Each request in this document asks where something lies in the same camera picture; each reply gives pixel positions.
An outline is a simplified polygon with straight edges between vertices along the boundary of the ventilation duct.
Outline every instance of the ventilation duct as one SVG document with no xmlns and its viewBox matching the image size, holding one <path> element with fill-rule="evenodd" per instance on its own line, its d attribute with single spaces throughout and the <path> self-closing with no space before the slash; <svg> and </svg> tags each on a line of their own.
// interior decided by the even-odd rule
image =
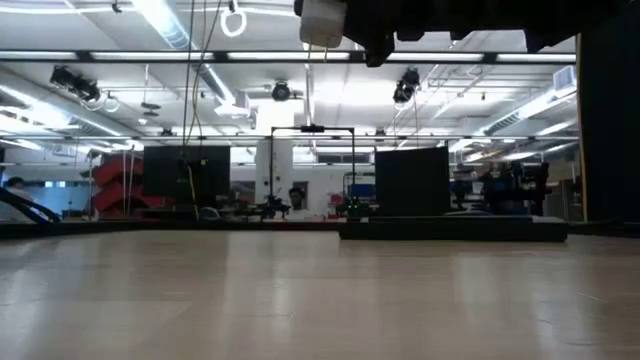
<svg viewBox="0 0 640 360">
<path fill-rule="evenodd" d="M 198 51 L 198 47 L 193 44 L 189 33 L 171 9 L 169 1 L 132 0 L 132 3 L 172 49 L 188 51 L 189 42 L 191 42 L 191 50 Z M 195 53 L 193 56 L 197 59 L 199 54 Z M 200 74 L 200 79 L 217 95 L 220 103 L 223 105 L 236 103 L 235 96 L 216 74 L 213 66 L 209 64 L 203 64 L 200 67 L 198 64 L 192 64 L 191 66 L 194 71 Z"/>
</svg>

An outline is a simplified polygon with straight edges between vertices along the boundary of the black platform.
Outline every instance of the black platform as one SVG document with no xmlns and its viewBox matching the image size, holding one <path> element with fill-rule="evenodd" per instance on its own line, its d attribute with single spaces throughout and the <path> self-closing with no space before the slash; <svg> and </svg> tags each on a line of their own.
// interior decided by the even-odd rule
<svg viewBox="0 0 640 360">
<path fill-rule="evenodd" d="M 0 240 L 124 231 L 333 231 L 343 240 L 462 240 L 562 242 L 567 224 L 531 217 L 379 218 L 370 222 L 101 221 L 0 225 Z"/>
</svg>

